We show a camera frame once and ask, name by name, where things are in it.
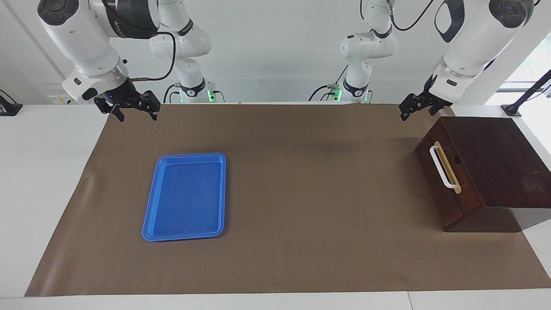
brown wooden box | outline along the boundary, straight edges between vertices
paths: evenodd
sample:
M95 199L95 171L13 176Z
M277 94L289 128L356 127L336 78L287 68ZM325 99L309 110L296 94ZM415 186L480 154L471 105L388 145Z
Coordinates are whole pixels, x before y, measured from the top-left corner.
M551 172L511 119L441 117L415 153L444 231L519 232L551 218Z

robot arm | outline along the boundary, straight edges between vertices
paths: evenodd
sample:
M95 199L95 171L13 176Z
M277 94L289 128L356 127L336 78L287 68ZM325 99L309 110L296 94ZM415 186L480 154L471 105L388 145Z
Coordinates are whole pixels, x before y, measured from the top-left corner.
M128 78L109 36L148 39L159 27L155 0L41 0L38 14L46 32L75 70L63 82L67 93L102 113L124 120L121 108L146 111L156 120L160 103L151 91L140 94Z
M182 0L160 0L161 24L170 29L177 38L174 70L178 75L180 96L185 103L205 103L213 101L211 89L214 85L203 77L199 64L191 59L210 52L210 38L207 33L194 25ZM149 40L155 56L172 60L172 41L167 35L159 35Z
M396 52L398 46L392 32L387 0L366 1L363 5L363 16L371 31L349 35L341 41L341 55L349 63L348 73L339 85L342 90L341 100L364 100L372 73L371 66L366 61L389 57Z
M402 120L430 107L435 115L459 101L473 81L509 45L529 21L533 0L444 0L435 25L449 44L421 94L410 94L400 105Z

plastic tray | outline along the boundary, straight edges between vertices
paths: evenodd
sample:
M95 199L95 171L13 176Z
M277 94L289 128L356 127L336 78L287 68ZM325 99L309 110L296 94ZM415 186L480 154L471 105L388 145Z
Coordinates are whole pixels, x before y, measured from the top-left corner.
M212 238L224 230L226 156L173 155L157 161L143 223L147 241Z

table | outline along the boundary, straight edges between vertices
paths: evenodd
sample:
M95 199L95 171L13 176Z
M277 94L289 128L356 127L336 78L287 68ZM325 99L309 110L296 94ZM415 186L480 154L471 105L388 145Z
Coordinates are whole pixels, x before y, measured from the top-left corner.
M499 107L455 106L458 116L503 116ZM27 105L17 117L0 119L0 308L164 308L185 309L543 309L551 289L521 291L369 292L259 295L77 296L21 298L106 116L93 105ZM548 167L551 154L521 119L517 124ZM525 231L551 273L551 221Z

wall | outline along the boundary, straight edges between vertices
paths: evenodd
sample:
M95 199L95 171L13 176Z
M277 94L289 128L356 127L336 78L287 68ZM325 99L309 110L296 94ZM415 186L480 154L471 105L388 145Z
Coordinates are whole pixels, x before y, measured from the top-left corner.
M446 49L433 25L438 3L413 30L397 33L399 47L394 56L370 62L374 102L398 103L408 93L421 91ZM308 99L318 86L333 83L346 65L338 52L341 38L369 30L360 19L356 0L187 0L186 5L213 41L212 52L197 60L228 101ZM424 1L400 1L396 23L409 25L424 6ZM472 85L461 103L482 104L551 30L551 19L545 14L551 3L542 1L537 9L518 39ZM71 63L40 26L35 4L0 0L0 23L2 29L11 30L0 34L0 87L23 103L45 103L45 95L59 88L61 77L71 72ZM111 42L129 60L132 77L159 77L169 67L152 55L147 41ZM136 84L140 91L151 89L160 97L176 81L172 74L162 82Z

